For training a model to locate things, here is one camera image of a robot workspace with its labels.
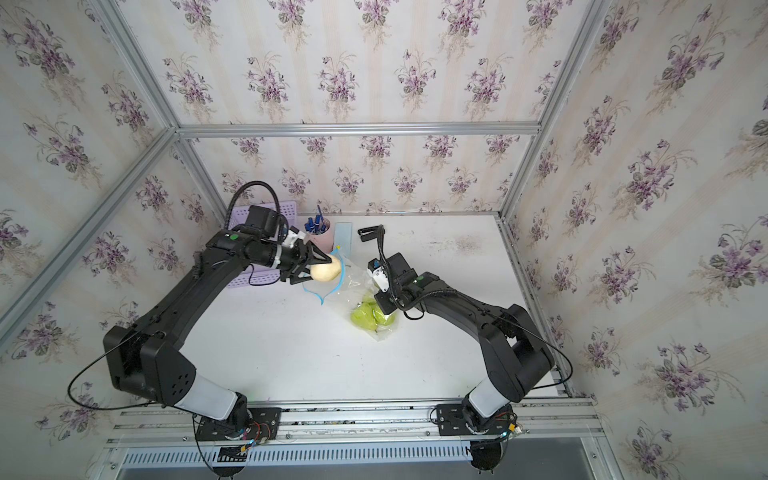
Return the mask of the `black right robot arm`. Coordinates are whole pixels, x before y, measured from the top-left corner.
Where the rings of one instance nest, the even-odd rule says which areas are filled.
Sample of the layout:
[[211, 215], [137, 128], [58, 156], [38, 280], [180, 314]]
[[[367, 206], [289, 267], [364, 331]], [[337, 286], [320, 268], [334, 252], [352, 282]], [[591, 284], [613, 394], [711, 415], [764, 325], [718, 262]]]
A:
[[401, 254], [373, 259], [367, 271], [385, 314], [417, 309], [447, 321], [479, 345], [485, 379], [461, 403], [470, 431], [485, 433], [498, 417], [509, 418], [511, 404], [523, 400], [555, 366], [556, 348], [524, 307], [502, 308], [477, 300], [431, 272], [417, 273]]

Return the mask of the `yellow pear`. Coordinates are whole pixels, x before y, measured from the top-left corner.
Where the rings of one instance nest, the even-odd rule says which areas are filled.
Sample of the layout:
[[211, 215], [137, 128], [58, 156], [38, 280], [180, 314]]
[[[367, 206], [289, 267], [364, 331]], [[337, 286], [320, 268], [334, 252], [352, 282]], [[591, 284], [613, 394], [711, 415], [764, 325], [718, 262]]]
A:
[[331, 255], [329, 263], [313, 264], [310, 266], [310, 275], [318, 282], [330, 282], [336, 279], [342, 272], [342, 262]]

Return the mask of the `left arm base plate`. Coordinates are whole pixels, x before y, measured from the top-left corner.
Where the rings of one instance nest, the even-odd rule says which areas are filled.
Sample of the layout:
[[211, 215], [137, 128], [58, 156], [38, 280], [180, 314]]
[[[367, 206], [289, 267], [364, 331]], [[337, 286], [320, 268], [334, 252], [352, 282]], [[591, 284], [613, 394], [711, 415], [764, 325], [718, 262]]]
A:
[[231, 427], [222, 421], [199, 417], [194, 433], [198, 441], [243, 441], [265, 443], [277, 438], [283, 410], [278, 407], [248, 408], [244, 427]]

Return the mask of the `clear zip-top bag blue seal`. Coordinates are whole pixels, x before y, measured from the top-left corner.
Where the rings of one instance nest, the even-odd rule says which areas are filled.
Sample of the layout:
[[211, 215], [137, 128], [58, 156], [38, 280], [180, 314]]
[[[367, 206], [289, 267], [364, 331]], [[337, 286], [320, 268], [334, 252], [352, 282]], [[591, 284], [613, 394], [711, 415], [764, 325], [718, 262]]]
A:
[[312, 279], [302, 285], [303, 290], [317, 299], [316, 306], [322, 313], [343, 320], [376, 341], [387, 339], [397, 327], [397, 318], [391, 328], [376, 331], [363, 330], [350, 320], [352, 310], [363, 303], [370, 304], [373, 309], [379, 308], [374, 299], [376, 285], [369, 274], [336, 250], [329, 255], [336, 256], [342, 262], [341, 274], [330, 282], [318, 282]]

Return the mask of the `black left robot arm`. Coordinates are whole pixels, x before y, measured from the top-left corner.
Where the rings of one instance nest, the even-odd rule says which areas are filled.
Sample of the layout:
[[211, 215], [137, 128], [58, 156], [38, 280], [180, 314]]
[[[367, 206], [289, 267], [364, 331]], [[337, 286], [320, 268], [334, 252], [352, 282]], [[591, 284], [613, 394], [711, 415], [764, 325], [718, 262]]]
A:
[[212, 423], [226, 438], [243, 438], [253, 424], [246, 396], [199, 374], [181, 352], [186, 338], [246, 269], [274, 269], [279, 281], [296, 285], [312, 280], [312, 267], [333, 261], [289, 225], [279, 204], [250, 206], [244, 222], [225, 222], [158, 304], [129, 327], [114, 326], [105, 334], [101, 357], [112, 386], [145, 406], [173, 407]]

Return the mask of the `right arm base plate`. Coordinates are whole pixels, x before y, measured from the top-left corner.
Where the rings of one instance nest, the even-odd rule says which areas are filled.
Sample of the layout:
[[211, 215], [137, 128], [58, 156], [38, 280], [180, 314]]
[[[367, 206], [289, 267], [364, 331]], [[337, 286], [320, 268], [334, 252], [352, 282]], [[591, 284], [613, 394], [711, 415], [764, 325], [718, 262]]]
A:
[[429, 421], [442, 437], [491, 435], [507, 438], [523, 433], [511, 405], [502, 407], [490, 417], [482, 417], [468, 403], [438, 404], [431, 409]]

